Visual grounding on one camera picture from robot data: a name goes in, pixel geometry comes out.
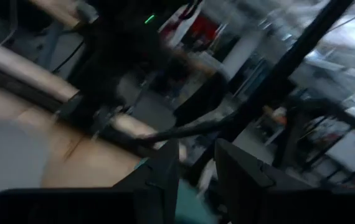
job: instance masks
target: wooden floor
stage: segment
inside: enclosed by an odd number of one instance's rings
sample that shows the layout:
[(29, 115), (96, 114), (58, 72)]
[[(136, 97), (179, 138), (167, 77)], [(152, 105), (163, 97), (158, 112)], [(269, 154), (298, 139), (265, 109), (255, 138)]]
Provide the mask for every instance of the wooden floor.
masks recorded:
[[(67, 101), (78, 90), (20, 55), (0, 46), (0, 70), (47, 92), (60, 101)], [(0, 119), (30, 124), (49, 139), (49, 160), (42, 178), (43, 187), (109, 187), (133, 171), (140, 159), (118, 146), (101, 139), (92, 141), (80, 131), (54, 123), (49, 114), (20, 98), (0, 90)], [(147, 135), (155, 129), (122, 114), (111, 125), (131, 136)], [(164, 142), (154, 147), (160, 148)], [(180, 160), (186, 148), (179, 146)]]
[(30, 124), (49, 138), (43, 187), (109, 187), (133, 171), (139, 158), (102, 140), (92, 141), (51, 114), (0, 91), (0, 119)]

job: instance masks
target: black cable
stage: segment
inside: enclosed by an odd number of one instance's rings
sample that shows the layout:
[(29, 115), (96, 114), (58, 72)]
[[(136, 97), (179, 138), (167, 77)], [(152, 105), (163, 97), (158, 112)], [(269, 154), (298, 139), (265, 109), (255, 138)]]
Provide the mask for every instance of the black cable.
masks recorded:
[(148, 146), (150, 144), (165, 141), (171, 138), (186, 138), (198, 134), (208, 134), (215, 131), (220, 131), (222, 128), (230, 125), (233, 122), (235, 113), (232, 113), (220, 121), (206, 121), (201, 124), (189, 127), (172, 128), (160, 133), (149, 136), (143, 136), (135, 139), (138, 144)]
[(349, 19), (349, 20), (347, 20), (347, 21), (341, 23), (340, 25), (337, 25), (336, 27), (331, 28), (331, 29), (327, 32), (327, 34), (328, 34), (329, 32), (331, 32), (331, 31), (333, 31), (333, 30), (336, 30), (336, 29), (342, 27), (343, 25), (346, 25), (346, 24), (352, 22), (353, 20), (355, 20), (355, 17), (353, 17), (352, 19)]
[[(63, 30), (60, 35), (74, 34), (76, 32), (78, 32), (76, 29)], [(47, 33), (48, 33), (47, 30), (43, 30), (42, 32), (36, 33), (35, 37), (43, 37), (47, 35)]]
[(73, 50), (73, 52), (59, 65), (57, 66), (57, 68), (55, 68), (52, 73), (58, 72), (60, 70), (61, 67), (63, 67), (79, 50), (79, 48), (83, 45), (83, 41), (81, 41), (81, 43), (79, 43), (79, 45), (77, 46), (77, 48), (75, 48), (75, 50)]
[(2, 40), (0, 43), (0, 46), (5, 44), (7, 41), (9, 41), (13, 35), (16, 33), (18, 29), (18, 11), (17, 11), (17, 0), (13, 0), (10, 2), (10, 33), (7, 35), (6, 38)]

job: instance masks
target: white wall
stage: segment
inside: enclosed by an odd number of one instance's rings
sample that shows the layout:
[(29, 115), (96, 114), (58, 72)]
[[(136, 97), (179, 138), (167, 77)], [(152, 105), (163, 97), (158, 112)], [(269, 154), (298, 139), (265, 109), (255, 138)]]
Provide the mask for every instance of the white wall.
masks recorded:
[(327, 152), (345, 168), (355, 172), (355, 130), (350, 131)]
[[(287, 48), (286, 45), (277, 38), (265, 37), (256, 51), (272, 64), (276, 64), (287, 51)], [(303, 62), (292, 73), (290, 80), (300, 87), (310, 87), (318, 90), (333, 101), (341, 101), (349, 96), (348, 92), (342, 90), (336, 83), (315, 76), (317, 75), (315, 72), (317, 71), (311, 65)]]
[(232, 2), (207, 0), (201, 12), (219, 24), (227, 24), (226, 30), (237, 35), (248, 24), (248, 18)]
[(262, 31), (248, 30), (236, 43), (232, 51), (223, 61), (229, 79), (232, 79), (240, 70), (241, 66), (253, 54), (262, 39)]

